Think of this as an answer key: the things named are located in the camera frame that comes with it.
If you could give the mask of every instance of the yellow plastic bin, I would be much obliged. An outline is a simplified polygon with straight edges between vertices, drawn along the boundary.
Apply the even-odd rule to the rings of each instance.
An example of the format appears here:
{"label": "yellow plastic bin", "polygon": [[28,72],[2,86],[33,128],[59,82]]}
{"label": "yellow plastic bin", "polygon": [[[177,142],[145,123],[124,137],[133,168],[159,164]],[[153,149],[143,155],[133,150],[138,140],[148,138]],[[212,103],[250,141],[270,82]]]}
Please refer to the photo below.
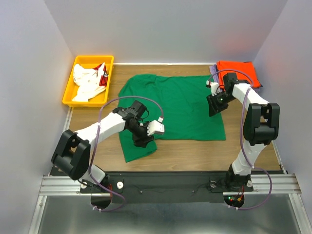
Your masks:
{"label": "yellow plastic bin", "polygon": [[[108,73],[107,86],[104,92],[96,95],[94,98],[89,99],[88,102],[77,102],[72,99],[77,95],[78,85],[74,83],[73,73],[74,66],[79,64],[83,68],[95,68],[96,66],[105,62],[106,70]],[[108,100],[109,85],[111,82],[112,70],[113,70],[114,56],[111,55],[79,55],[75,58],[75,62],[70,73],[70,77],[66,86],[66,90],[63,96],[63,104],[70,107],[101,107]]]}

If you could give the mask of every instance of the white backdrop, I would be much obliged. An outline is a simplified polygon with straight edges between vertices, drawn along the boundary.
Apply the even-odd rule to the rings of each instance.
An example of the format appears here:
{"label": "white backdrop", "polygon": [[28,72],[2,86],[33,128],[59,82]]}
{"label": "white backdrop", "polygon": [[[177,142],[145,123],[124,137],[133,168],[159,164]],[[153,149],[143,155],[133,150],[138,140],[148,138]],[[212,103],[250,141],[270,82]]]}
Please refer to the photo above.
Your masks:
{"label": "white backdrop", "polygon": [[45,0],[73,55],[251,61],[286,0]]}
{"label": "white backdrop", "polygon": [[28,233],[73,57],[42,0],[0,3],[0,233]]}
{"label": "white backdrop", "polygon": [[261,95],[281,107],[276,140],[282,162],[296,173],[312,220],[312,1],[289,0],[254,60]]}

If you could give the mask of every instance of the white cloth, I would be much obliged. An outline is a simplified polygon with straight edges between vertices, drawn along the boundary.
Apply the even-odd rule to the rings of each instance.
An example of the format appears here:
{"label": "white cloth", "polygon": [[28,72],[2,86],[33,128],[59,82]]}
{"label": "white cloth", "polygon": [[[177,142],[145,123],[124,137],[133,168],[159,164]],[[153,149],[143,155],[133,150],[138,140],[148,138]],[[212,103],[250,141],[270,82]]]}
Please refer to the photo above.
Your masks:
{"label": "white cloth", "polygon": [[74,82],[79,86],[77,95],[72,101],[88,102],[99,93],[103,92],[106,87],[100,86],[100,80],[104,74],[105,63],[103,63],[98,71],[95,69],[84,69],[79,64],[74,66]]}

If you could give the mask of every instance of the cable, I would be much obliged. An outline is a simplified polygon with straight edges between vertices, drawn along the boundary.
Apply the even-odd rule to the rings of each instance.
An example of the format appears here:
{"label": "cable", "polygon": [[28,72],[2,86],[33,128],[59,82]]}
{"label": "cable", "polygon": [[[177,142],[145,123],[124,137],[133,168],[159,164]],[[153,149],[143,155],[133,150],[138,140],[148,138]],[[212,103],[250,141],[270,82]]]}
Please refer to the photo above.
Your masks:
{"label": "cable", "polygon": [[244,195],[244,186],[242,186],[242,189],[243,189],[243,192],[242,192],[242,195],[240,196],[240,199],[242,199],[243,195]]}
{"label": "cable", "polygon": [[210,76],[209,79],[208,79],[208,80],[209,80],[209,84],[210,84],[210,82],[211,82],[211,79],[212,79],[215,75],[219,74],[220,72],[226,72],[226,71],[228,71],[228,72],[237,72],[237,73],[240,73],[240,74],[244,75],[244,76],[247,77],[248,80],[251,82],[251,86],[252,86],[252,87],[254,86],[254,81],[253,81],[246,73],[243,73],[243,72],[241,72],[241,71],[239,71],[239,70],[234,70],[234,69],[223,69],[223,70],[217,71],[217,72],[214,73],[214,74],[211,74],[211,76]]}
{"label": "cable", "polygon": [[149,110],[146,109],[146,112],[147,112],[147,116],[144,117],[144,118],[139,118],[139,119],[138,119],[139,121],[142,121],[142,120],[146,119],[146,118],[150,115]]}
{"label": "cable", "polygon": [[244,114],[245,114],[245,104],[246,104],[247,96],[248,96],[248,93],[249,93],[250,89],[251,89],[251,88],[249,87],[249,89],[247,90],[247,92],[246,92],[246,94],[245,94],[244,101],[243,101],[242,115],[241,115],[241,117],[240,117],[240,129],[239,129],[240,148],[241,148],[241,150],[242,150],[242,153],[243,153],[244,158],[245,158],[245,160],[247,161],[248,165],[249,165],[250,167],[252,167],[253,169],[262,170],[262,171],[268,176],[269,181],[270,181],[270,189],[269,189],[269,193],[268,193],[267,197],[266,197],[261,203],[259,203],[258,205],[251,206],[251,207],[247,207],[247,208],[238,208],[238,207],[229,206],[229,207],[233,207],[233,208],[235,208],[235,209],[237,209],[237,210],[244,210],[244,211],[246,211],[246,210],[251,210],[251,209],[257,208],[257,207],[259,207],[259,206],[262,206],[264,203],[266,203],[266,202],[268,201],[268,199],[269,199],[269,197],[270,197],[270,195],[271,195],[271,192],[272,192],[272,179],[271,179],[270,174],[269,174],[266,170],[264,170],[263,168],[254,167],[254,166],[252,165],[252,163],[249,161],[249,159],[248,159],[248,157],[247,157],[247,155],[246,155],[246,153],[245,153],[244,147],[243,147],[243,121],[244,121]]}
{"label": "cable", "polygon": [[118,207],[112,208],[112,209],[110,209],[110,210],[102,210],[102,209],[99,209],[99,208],[97,208],[97,207],[93,207],[93,209],[98,210],[98,211],[100,211],[100,212],[115,211],[115,210],[121,208],[121,207],[126,203],[126,199],[124,198],[123,195],[118,194],[118,193],[116,193],[116,192],[114,192],[114,191],[112,191],[112,190],[110,190],[110,189],[108,189],[108,188],[105,188],[105,187],[104,187],[103,185],[101,185],[101,184],[93,177],[93,175],[91,174],[91,167],[92,167],[92,165],[93,165],[93,161],[94,161],[94,158],[95,158],[95,155],[96,155],[96,151],[97,151],[97,146],[98,146],[98,138],[99,138],[99,132],[100,132],[100,129],[101,129],[100,124],[101,124],[101,116],[102,116],[103,109],[104,109],[106,106],[108,106],[109,104],[111,104],[112,102],[117,101],[117,100],[120,100],[120,99],[125,99],[125,98],[140,98],[140,99],[144,99],[144,100],[148,100],[148,101],[153,102],[153,103],[156,104],[156,106],[160,109],[160,113],[161,113],[160,118],[164,119],[164,112],[163,112],[161,106],[160,106],[157,102],[155,102],[154,100],[151,100],[151,99],[149,99],[149,98],[147,98],[147,97],[141,97],[141,96],[123,96],[123,97],[118,97],[118,98],[115,98],[115,99],[113,99],[113,100],[107,102],[105,105],[103,105],[103,106],[101,107],[101,109],[100,109],[100,111],[99,111],[99,115],[98,115],[97,136],[96,136],[96,138],[95,138],[94,149],[93,149],[93,152],[92,152],[92,157],[91,157],[90,165],[89,165],[89,167],[88,167],[88,172],[89,172],[89,175],[90,175],[91,179],[92,179],[100,188],[104,189],[105,191],[107,191],[107,192],[109,192],[109,193],[111,193],[111,194],[113,194],[113,195],[116,195],[116,196],[120,197],[120,198],[122,199],[123,203],[121,203]]}
{"label": "cable", "polygon": [[[113,186],[110,184],[110,185],[108,185],[108,188],[110,189],[110,190],[113,190]],[[109,194],[110,195],[110,197],[111,197],[111,200],[113,199],[113,194],[112,193],[110,193]]]}
{"label": "cable", "polygon": [[238,196],[239,196],[239,194],[240,194],[240,189],[242,189],[242,195],[243,195],[243,193],[244,193],[244,186],[242,185],[242,187],[241,187],[241,188],[239,188],[239,190],[238,190],[238,194],[237,194],[235,197],[238,197]]}
{"label": "cable", "polygon": [[79,179],[77,180],[80,184],[83,184],[83,185],[85,185],[85,186],[88,186],[88,184],[87,183],[83,183],[82,181],[80,181]]}
{"label": "cable", "polygon": [[224,85],[223,85],[223,84],[219,85],[219,86],[217,87],[217,89],[216,89],[216,92],[218,92],[218,89],[219,89],[221,86],[223,86],[223,87],[224,87]]}

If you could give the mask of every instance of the wooden surface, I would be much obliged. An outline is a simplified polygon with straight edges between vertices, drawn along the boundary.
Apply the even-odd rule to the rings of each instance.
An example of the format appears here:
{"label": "wooden surface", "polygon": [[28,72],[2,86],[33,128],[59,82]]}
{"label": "wooden surface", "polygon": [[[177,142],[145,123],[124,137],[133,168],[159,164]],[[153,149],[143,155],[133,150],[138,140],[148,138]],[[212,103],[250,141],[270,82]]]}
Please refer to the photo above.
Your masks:
{"label": "wooden surface", "polygon": [[[109,99],[116,98],[126,81],[136,74],[160,76],[208,75],[208,66],[114,66]],[[112,103],[103,117],[116,108]],[[98,145],[95,164],[105,171],[202,171],[227,170],[236,159],[239,147],[239,123],[242,105],[234,100],[222,112],[226,141],[157,140],[158,150],[145,158],[125,163],[118,134]],[[98,119],[99,109],[75,108],[70,129],[85,128]],[[270,145],[259,156],[256,166],[279,170]]]}

